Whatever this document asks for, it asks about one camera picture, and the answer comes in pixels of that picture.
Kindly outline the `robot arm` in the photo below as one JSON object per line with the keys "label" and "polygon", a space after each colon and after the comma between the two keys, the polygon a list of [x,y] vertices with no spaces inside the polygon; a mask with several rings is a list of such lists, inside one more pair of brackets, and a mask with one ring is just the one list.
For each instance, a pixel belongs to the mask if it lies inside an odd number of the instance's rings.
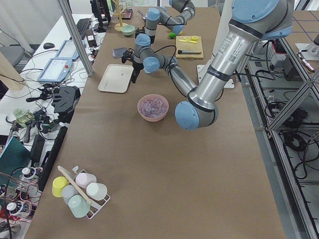
{"label": "robot arm", "polygon": [[164,25],[175,35],[180,35],[187,22],[195,16],[195,6],[190,0],[170,0],[169,4],[179,12],[178,16],[171,16],[162,6],[148,9],[144,33],[150,37],[151,44],[155,41],[159,24]]}
{"label": "robot arm", "polygon": [[163,24],[179,34],[195,16],[195,6],[189,0],[172,0],[170,5],[179,12],[172,17],[163,7],[148,9],[144,33],[137,35],[131,59],[134,73],[147,74],[163,69],[177,89],[186,97],[175,108],[178,125],[193,130],[213,124],[218,117],[215,100],[231,78],[249,47],[260,40],[288,36],[293,28],[294,2],[291,0],[235,0],[231,6],[229,32],[209,64],[201,82],[195,84],[172,56],[155,53],[151,45],[156,29]]}

